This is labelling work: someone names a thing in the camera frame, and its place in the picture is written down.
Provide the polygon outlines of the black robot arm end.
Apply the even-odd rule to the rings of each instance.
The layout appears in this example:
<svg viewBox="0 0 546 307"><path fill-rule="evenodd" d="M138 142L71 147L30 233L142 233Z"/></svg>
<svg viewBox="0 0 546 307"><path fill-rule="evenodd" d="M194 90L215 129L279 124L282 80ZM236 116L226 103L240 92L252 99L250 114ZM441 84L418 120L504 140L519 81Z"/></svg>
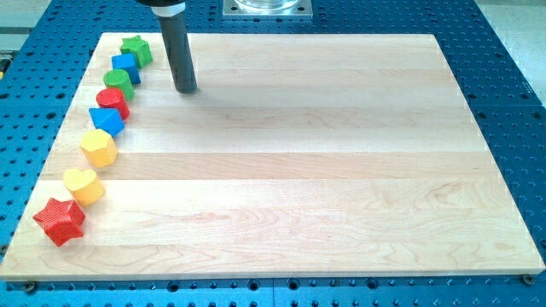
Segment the black robot arm end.
<svg viewBox="0 0 546 307"><path fill-rule="evenodd" d="M159 17L173 17L186 9L185 0L136 0L148 6Z"/></svg>

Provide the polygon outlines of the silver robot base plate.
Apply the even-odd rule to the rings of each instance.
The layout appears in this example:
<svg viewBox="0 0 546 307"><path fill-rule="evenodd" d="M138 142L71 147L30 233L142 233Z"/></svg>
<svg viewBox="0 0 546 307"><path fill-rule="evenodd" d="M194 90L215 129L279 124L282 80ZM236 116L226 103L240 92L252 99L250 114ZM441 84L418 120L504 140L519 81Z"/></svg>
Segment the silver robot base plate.
<svg viewBox="0 0 546 307"><path fill-rule="evenodd" d="M310 19L311 0L223 0L223 17L229 19Z"/></svg>

